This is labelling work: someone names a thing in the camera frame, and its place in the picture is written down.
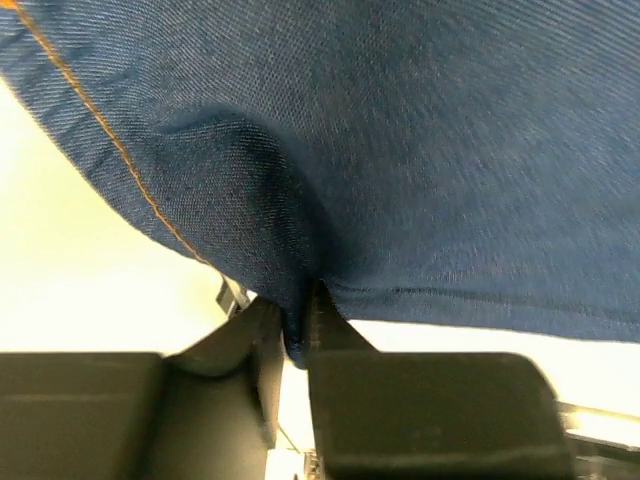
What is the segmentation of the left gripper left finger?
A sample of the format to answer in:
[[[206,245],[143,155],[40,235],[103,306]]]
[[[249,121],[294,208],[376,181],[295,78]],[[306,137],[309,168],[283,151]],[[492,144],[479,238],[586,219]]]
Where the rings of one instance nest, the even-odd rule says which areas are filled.
[[[281,309],[254,300],[170,357],[5,353],[5,479],[261,479],[277,435]]]

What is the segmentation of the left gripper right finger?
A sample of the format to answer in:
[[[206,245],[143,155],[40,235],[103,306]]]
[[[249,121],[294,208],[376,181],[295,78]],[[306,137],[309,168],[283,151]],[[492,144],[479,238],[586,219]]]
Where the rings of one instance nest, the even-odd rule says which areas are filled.
[[[314,284],[310,405],[327,479],[571,479],[555,395],[506,352],[397,353],[369,343]]]

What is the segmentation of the dark blue denim trousers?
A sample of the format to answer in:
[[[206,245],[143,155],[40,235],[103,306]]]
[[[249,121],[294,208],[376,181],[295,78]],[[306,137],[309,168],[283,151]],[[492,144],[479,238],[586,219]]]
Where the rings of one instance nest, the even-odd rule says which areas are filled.
[[[639,339],[635,1],[18,1],[1,74],[133,227],[278,304]]]

